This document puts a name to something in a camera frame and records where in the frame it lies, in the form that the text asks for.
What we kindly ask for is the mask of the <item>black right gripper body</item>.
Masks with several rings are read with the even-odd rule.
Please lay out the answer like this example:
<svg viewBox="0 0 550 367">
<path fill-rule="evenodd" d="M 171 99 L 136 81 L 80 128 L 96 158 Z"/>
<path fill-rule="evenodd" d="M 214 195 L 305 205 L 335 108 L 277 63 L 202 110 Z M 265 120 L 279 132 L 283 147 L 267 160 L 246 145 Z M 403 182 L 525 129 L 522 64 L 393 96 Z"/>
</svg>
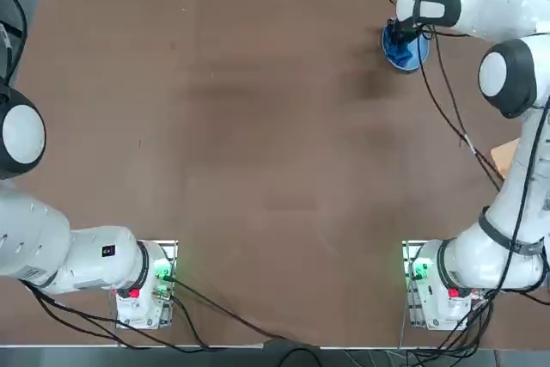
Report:
<svg viewBox="0 0 550 367">
<path fill-rule="evenodd" d="M 387 22 L 388 43 L 391 46 L 406 46 L 422 34 L 420 28 L 406 27 L 397 18 L 390 18 Z"/>
</svg>

